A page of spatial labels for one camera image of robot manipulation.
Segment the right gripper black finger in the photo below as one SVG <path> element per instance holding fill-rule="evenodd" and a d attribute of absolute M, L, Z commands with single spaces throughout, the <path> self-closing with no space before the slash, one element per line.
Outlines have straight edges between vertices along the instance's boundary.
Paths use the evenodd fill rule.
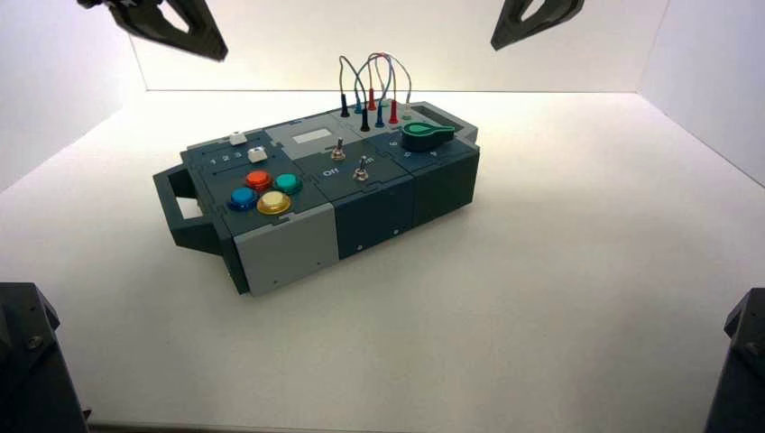
<path fill-rule="evenodd" d="M 572 20 L 582 11 L 585 1 L 543 0 L 534 12 L 524 16 L 531 4 L 530 0 L 503 3 L 490 40 L 495 51 Z"/>

